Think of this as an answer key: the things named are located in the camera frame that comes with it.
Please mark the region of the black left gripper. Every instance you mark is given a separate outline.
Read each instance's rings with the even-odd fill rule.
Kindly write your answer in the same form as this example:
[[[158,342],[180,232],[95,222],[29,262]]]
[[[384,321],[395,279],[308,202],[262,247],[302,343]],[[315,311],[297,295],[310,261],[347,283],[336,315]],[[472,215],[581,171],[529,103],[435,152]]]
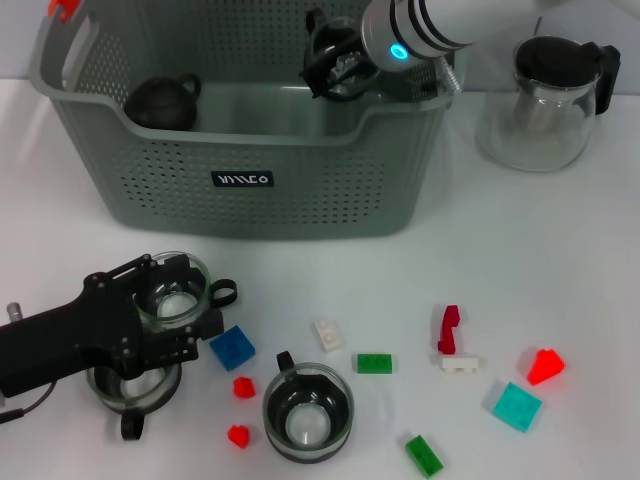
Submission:
[[[132,379],[142,372],[199,357],[197,342],[224,332],[214,309],[193,323],[145,332],[132,299],[194,277],[186,254],[140,256],[84,281],[72,302],[1,327],[1,392],[14,397],[93,367]]]

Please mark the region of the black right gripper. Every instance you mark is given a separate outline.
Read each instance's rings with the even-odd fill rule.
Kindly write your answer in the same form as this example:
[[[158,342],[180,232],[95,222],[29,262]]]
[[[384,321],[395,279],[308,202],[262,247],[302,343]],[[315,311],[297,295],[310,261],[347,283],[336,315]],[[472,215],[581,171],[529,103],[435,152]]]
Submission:
[[[328,98],[329,88],[355,88],[377,75],[361,42],[329,44],[322,52],[306,52],[301,72],[314,98]]]

